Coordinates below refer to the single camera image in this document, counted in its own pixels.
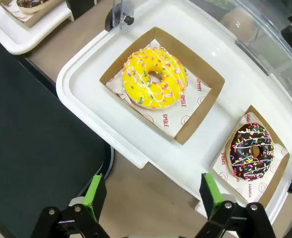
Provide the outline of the white display case base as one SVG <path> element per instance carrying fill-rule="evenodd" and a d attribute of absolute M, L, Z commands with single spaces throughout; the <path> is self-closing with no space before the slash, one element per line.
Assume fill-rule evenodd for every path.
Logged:
<path fill-rule="evenodd" d="M 11 54 L 21 55 L 36 47 L 66 19 L 74 20 L 65 1 L 30 28 L 24 26 L 0 5 L 0 43 Z"/>
<path fill-rule="evenodd" d="M 241 72 L 254 76 L 269 89 L 271 96 L 282 95 L 276 101 L 283 110 L 274 124 L 288 122 L 292 129 L 292 100 L 283 92 L 277 80 L 253 67 L 247 55 L 234 44 L 229 33 L 207 11 L 189 0 L 135 1 L 130 8 L 135 22 L 131 26 L 103 31 L 82 48 L 60 71 L 57 78 L 57 94 L 61 102 L 100 137 L 107 141 L 138 168 L 151 163 L 173 182 L 195 198 L 200 198 L 201 174 L 208 171 L 213 156 L 220 150 L 224 133 L 233 125 L 243 105 L 228 109 L 229 89 L 221 91 L 221 97 L 207 114 L 203 124 L 188 142 L 180 145 L 159 132 L 142 116 L 132 112 L 100 82 L 101 76 L 130 43 L 155 26 L 155 15 L 168 11 L 168 19 L 181 18 L 184 24 L 194 24 L 198 32 L 178 37 L 185 40 L 203 58 L 209 60 L 226 82 L 234 82 Z M 200 33 L 205 32 L 208 41 L 199 46 Z M 277 189 L 271 191 L 267 213 L 275 220 L 287 196 L 292 173 L 292 130 L 277 133 L 287 143 L 291 156 L 283 169 Z"/>

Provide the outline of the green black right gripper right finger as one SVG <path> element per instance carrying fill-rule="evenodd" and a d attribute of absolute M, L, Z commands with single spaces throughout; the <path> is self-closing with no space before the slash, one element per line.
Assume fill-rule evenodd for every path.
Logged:
<path fill-rule="evenodd" d="M 201 175 L 199 191 L 208 220 L 195 238 L 222 238 L 226 231 L 236 232 L 238 238 L 276 238 L 262 204 L 242 207 L 224 200 L 211 173 Z"/>

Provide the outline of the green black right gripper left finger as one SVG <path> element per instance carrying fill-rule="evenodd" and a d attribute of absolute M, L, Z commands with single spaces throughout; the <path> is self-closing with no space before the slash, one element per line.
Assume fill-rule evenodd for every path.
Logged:
<path fill-rule="evenodd" d="M 103 175 L 95 175 L 82 202 L 64 210 L 49 206 L 42 210 L 31 238 L 110 238 L 99 224 L 107 189 Z"/>

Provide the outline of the yellow sprinkled donut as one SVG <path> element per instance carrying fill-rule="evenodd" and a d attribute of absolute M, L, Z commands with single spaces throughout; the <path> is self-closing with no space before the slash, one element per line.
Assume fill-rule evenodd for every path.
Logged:
<path fill-rule="evenodd" d="M 131 54 L 122 69 L 122 84 L 138 106 L 162 110 L 181 100 L 187 72 L 180 60 L 163 47 L 148 47 Z"/>

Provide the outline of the clear display case lid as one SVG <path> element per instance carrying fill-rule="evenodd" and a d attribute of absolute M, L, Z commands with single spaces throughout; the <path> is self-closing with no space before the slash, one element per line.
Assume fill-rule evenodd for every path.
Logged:
<path fill-rule="evenodd" d="M 292 23 L 270 0 L 113 0 L 105 29 L 134 38 L 159 27 L 225 80 L 226 102 L 292 103 Z M 127 25 L 123 17 L 134 17 Z"/>

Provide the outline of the dark green serving tray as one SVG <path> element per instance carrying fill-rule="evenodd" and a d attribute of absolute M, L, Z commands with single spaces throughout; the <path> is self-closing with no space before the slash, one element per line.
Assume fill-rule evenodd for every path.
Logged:
<path fill-rule="evenodd" d="M 113 148 L 60 102 L 53 83 L 0 45 L 0 233 L 31 238 L 44 208 L 65 209 L 113 162 Z"/>

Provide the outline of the chocolate sprinkled donut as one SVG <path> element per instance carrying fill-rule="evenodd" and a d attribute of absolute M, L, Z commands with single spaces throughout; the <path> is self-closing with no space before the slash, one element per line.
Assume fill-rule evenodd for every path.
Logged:
<path fill-rule="evenodd" d="M 246 181 L 261 179 L 274 157 L 268 130 L 257 122 L 242 125 L 226 144 L 228 167 L 233 176 Z"/>
<path fill-rule="evenodd" d="M 50 0 L 16 0 L 17 6 L 25 14 L 32 14 L 46 7 Z"/>

